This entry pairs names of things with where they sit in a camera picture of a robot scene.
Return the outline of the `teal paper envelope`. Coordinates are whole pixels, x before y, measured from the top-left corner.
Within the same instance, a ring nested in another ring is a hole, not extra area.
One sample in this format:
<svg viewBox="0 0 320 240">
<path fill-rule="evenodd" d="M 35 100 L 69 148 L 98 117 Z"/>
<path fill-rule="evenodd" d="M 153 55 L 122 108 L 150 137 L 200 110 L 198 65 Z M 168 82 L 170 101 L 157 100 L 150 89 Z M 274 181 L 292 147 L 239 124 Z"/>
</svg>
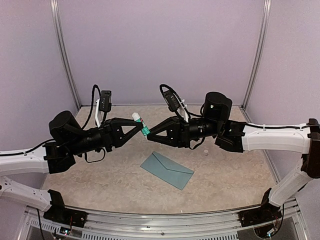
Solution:
<svg viewBox="0 0 320 240">
<path fill-rule="evenodd" d="M 140 167 L 181 191 L 194 174 L 193 170 L 155 151 Z"/>
</svg>

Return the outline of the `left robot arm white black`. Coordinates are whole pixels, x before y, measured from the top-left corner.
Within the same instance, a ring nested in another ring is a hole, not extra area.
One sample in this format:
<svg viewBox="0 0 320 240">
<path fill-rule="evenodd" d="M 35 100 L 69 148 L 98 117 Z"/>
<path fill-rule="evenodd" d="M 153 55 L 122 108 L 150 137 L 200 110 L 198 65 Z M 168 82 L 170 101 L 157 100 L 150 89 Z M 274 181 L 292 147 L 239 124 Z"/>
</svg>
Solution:
<svg viewBox="0 0 320 240">
<path fill-rule="evenodd" d="M 76 156 L 86 156 L 92 151 L 109 153 L 122 147 L 142 128 L 143 124 L 133 119 L 115 117 L 84 130 L 70 111 L 63 111 L 49 123 L 52 139 L 31 149 L 0 154 L 0 196 L 42 212 L 49 211 L 57 221 L 66 222 L 70 211 L 58 191 L 33 188 L 9 176 L 64 173 L 76 163 Z"/>
</svg>

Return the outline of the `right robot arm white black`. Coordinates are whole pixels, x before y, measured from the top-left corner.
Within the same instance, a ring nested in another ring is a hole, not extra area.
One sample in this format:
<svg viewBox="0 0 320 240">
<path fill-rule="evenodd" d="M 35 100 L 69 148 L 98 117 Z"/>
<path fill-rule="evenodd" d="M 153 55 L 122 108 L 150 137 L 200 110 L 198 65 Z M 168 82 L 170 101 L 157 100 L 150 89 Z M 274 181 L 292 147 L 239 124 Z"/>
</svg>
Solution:
<svg viewBox="0 0 320 240">
<path fill-rule="evenodd" d="M 276 186 L 267 190 L 256 218 L 266 222 L 285 201 L 308 182 L 320 177 L 320 125 L 314 118 L 298 125 L 258 125 L 230 120 L 232 100 L 208 92 L 199 117 L 184 119 L 179 113 L 150 129 L 149 141 L 175 148 L 190 148 L 191 141 L 213 137 L 227 152 L 255 150 L 289 151 L 301 154 L 302 162 Z"/>
</svg>

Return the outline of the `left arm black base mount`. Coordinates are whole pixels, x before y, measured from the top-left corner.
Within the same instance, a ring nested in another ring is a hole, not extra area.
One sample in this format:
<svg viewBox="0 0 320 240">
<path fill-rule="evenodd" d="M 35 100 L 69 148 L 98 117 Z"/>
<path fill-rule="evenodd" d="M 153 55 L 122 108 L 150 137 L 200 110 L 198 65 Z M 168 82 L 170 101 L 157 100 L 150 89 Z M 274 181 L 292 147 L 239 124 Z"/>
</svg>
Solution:
<svg viewBox="0 0 320 240">
<path fill-rule="evenodd" d="M 63 202 L 52 203 L 51 207 L 43 214 L 47 220 L 79 228 L 85 226 L 87 216 L 85 211 L 67 208 Z"/>
</svg>

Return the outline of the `small green white glue stick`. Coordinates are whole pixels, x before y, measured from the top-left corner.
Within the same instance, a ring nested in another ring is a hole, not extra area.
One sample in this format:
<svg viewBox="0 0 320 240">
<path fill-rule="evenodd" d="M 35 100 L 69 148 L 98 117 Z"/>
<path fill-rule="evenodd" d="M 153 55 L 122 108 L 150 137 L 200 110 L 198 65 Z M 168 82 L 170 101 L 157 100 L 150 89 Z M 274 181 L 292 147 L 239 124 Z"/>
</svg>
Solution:
<svg viewBox="0 0 320 240">
<path fill-rule="evenodd" d="M 142 124 L 141 133 L 145 138 L 147 138 L 147 136 L 150 134 L 150 130 L 145 124 L 144 120 L 141 118 L 141 116 L 137 112 L 134 112 L 131 116 L 135 122 Z"/>
</svg>

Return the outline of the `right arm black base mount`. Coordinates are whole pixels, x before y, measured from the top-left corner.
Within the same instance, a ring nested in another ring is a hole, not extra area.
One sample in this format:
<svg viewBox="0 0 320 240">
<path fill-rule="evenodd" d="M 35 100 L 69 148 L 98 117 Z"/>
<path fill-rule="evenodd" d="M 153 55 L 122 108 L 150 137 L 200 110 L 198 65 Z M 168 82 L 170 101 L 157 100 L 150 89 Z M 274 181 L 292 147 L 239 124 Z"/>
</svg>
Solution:
<svg viewBox="0 0 320 240">
<path fill-rule="evenodd" d="M 268 198 L 262 200 L 259 207 L 243 210 L 238 213 L 242 227 L 266 223 L 277 218 L 280 219 L 282 215 L 280 207 L 271 204 Z"/>
</svg>

